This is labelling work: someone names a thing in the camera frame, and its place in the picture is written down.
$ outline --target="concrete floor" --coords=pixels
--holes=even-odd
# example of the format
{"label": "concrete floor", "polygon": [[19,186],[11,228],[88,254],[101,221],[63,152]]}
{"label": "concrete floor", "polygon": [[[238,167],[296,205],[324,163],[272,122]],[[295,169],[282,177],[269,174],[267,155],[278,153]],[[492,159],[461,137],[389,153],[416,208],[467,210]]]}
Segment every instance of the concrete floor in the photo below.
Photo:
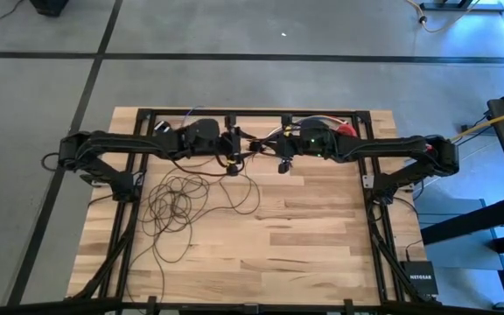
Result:
{"label": "concrete floor", "polygon": [[[0,0],[0,14],[13,4]],[[113,5],[72,0],[61,17],[48,18],[26,1],[0,21],[0,51],[94,53]],[[458,13],[429,16],[434,28]],[[129,0],[108,52],[504,57],[504,21],[470,14],[448,31],[428,34],[402,0]],[[0,305],[52,175],[39,160],[67,133],[91,65],[0,59]],[[401,136],[452,136],[461,123],[481,118],[487,100],[503,95],[504,65],[493,64],[105,60],[81,128],[105,130],[115,106],[318,107],[392,109]],[[465,144],[460,174],[430,182],[425,193],[504,199],[504,157],[492,141]],[[494,181],[487,179],[492,173]],[[89,188],[66,175],[24,303],[63,298]],[[497,293],[485,296],[498,302]]]}

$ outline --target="wooden table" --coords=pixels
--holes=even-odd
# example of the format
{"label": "wooden table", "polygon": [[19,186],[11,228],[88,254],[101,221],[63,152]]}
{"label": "wooden table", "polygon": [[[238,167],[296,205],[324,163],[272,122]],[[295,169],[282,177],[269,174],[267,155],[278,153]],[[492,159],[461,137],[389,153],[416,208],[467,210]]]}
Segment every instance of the wooden table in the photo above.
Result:
{"label": "wooden table", "polygon": [[[116,108],[109,131],[132,133],[136,113],[137,108]],[[371,111],[371,116],[375,137],[396,137],[391,111]],[[191,116],[187,123],[199,118]],[[223,126],[223,117],[215,118]],[[161,119],[173,126],[182,121],[181,116],[161,116]],[[274,116],[237,117],[237,125],[259,137],[279,124],[280,119]],[[103,159],[122,170],[126,157],[107,154]],[[196,165],[209,158],[193,157],[180,163]],[[291,171],[281,175],[277,173],[278,163],[278,159],[264,156],[248,161],[247,174],[259,186],[258,209],[248,215],[218,210],[194,223],[191,246],[184,258],[177,263],[162,262],[164,288],[152,253],[148,251],[138,258],[128,277],[131,298],[145,302],[148,296],[160,297],[164,290],[164,302],[168,303],[343,305],[344,298],[351,298],[355,305],[378,305],[358,165],[336,164],[319,157],[295,157]],[[403,159],[381,158],[380,163],[383,172],[393,172],[403,166]],[[171,162],[150,157],[143,196],[172,168]],[[197,170],[223,171],[215,161]],[[173,174],[184,175],[181,171]],[[235,201],[242,200],[249,189],[243,177],[224,178],[222,182]],[[110,194],[108,188],[97,188],[92,199],[107,194]],[[406,192],[396,196],[411,201]],[[243,212],[252,209],[257,202],[257,196],[253,197],[239,209]],[[220,186],[213,185],[206,206],[227,203]],[[140,217],[145,208],[143,203]],[[88,209],[68,295],[78,292],[104,261],[115,210],[116,203],[111,199],[96,202]],[[421,240],[417,217],[401,202],[389,207],[389,215],[396,253],[402,260],[405,247]],[[167,259],[181,254],[188,242],[188,232],[161,236],[158,246]],[[151,243],[138,223],[131,258]],[[421,242],[411,246],[409,254],[412,260],[424,260]],[[389,266],[382,260],[388,298],[394,299]],[[116,279],[117,268],[110,296],[114,294]]]}

